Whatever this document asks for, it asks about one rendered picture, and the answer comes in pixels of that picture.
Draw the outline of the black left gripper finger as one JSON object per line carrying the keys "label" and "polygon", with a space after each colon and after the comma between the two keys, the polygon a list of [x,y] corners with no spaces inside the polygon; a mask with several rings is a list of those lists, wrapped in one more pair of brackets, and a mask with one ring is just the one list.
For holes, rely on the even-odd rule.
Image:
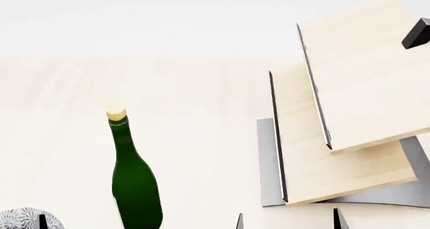
{"label": "black left gripper finger", "polygon": [[34,221],[33,229],[48,229],[48,224],[46,221],[45,214],[39,214],[36,220]]}

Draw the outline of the light wooden rack shelf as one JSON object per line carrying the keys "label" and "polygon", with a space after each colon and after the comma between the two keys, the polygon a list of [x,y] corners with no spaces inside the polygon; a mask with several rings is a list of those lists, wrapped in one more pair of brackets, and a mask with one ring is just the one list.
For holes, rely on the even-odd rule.
{"label": "light wooden rack shelf", "polygon": [[298,25],[334,153],[430,132],[430,44],[401,44],[413,24],[399,0],[374,0]]}
{"label": "light wooden rack shelf", "polygon": [[325,144],[306,66],[271,73],[288,204],[417,180],[398,141],[333,154]]}

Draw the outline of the grey metal rack base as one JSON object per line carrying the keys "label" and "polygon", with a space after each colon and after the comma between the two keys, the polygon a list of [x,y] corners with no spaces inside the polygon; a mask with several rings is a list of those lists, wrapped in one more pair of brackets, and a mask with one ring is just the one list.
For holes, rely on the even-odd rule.
{"label": "grey metal rack base", "polygon": [[[286,204],[286,183],[282,178],[273,118],[257,120],[261,206]],[[430,208],[430,160],[418,138],[400,140],[402,148],[418,178],[417,181],[371,189],[355,195],[322,200],[321,203],[366,203]]]}

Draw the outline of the green wine bottle with cork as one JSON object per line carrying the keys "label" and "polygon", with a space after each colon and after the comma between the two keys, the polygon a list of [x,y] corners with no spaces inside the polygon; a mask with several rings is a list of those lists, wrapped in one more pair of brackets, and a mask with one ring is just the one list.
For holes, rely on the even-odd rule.
{"label": "green wine bottle with cork", "polygon": [[163,211],[157,180],[135,148],[126,110],[112,108],[106,114],[116,150],[112,194],[123,227],[159,229]]}

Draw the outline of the grey white patterned round object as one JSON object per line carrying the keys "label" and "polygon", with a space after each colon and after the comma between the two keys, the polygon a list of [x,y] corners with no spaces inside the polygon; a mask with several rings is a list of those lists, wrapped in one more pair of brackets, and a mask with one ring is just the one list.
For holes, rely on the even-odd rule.
{"label": "grey white patterned round object", "polygon": [[0,212],[0,229],[39,229],[40,214],[44,214],[48,229],[65,229],[62,222],[51,212],[29,207]]}

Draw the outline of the black block top right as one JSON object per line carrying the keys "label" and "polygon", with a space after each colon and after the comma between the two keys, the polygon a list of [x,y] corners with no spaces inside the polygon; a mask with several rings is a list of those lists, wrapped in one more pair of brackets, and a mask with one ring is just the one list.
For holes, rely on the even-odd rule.
{"label": "black block top right", "polygon": [[411,49],[430,42],[430,19],[422,17],[401,42],[404,49]]}

